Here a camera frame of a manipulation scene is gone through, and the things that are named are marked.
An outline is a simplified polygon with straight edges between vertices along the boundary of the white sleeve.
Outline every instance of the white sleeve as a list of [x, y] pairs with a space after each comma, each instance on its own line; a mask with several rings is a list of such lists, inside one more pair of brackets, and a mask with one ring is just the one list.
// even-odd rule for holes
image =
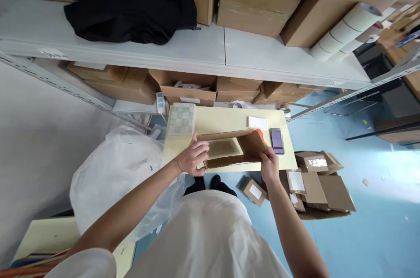
[[114, 255], [105, 249], [92, 248], [70, 256], [45, 278], [115, 278], [116, 275]]

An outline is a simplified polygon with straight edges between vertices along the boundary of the black shoe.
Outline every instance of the black shoe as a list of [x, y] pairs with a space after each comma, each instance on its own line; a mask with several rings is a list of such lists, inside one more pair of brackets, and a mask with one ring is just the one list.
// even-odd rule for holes
[[215, 176], [213, 176], [213, 178], [211, 179], [210, 182], [210, 189], [217, 189], [217, 186], [219, 186], [220, 184], [220, 176], [218, 174], [216, 174]]

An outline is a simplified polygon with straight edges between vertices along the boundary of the person's hand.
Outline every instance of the person's hand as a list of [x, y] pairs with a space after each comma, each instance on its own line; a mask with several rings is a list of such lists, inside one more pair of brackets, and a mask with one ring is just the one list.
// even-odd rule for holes
[[197, 166], [209, 158], [207, 154], [209, 149], [209, 143], [207, 141], [197, 141], [197, 133], [195, 132], [188, 148], [178, 154], [174, 159], [180, 173], [187, 172], [192, 176], [203, 176], [206, 168], [202, 167], [197, 169]]
[[268, 156], [259, 152], [262, 159], [261, 177], [266, 183], [280, 183], [279, 176], [279, 157], [274, 153], [273, 149], [266, 145]]

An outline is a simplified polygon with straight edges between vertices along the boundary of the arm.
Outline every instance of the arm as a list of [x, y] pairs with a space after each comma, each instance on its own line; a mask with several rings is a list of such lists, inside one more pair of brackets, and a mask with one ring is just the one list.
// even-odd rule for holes
[[121, 198], [96, 220], [67, 252], [66, 258], [93, 247], [104, 248], [112, 253], [179, 174], [188, 172], [193, 176], [203, 176], [205, 168], [198, 170], [197, 166], [208, 159], [209, 143], [197, 141], [196, 136], [197, 133], [194, 133], [188, 148]]
[[281, 246], [294, 277], [329, 277], [327, 268], [308, 231], [280, 182], [279, 159], [272, 148], [260, 153], [261, 176], [267, 184]]

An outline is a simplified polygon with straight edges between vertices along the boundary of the forearm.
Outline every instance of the forearm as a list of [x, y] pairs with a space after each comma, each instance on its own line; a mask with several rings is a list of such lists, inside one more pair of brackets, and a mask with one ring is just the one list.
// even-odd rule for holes
[[180, 174], [175, 161], [169, 162], [109, 208], [69, 250], [67, 257], [100, 247], [111, 252], [139, 224], [160, 194]]
[[268, 183], [284, 255], [294, 277], [329, 277], [327, 268], [280, 182]]

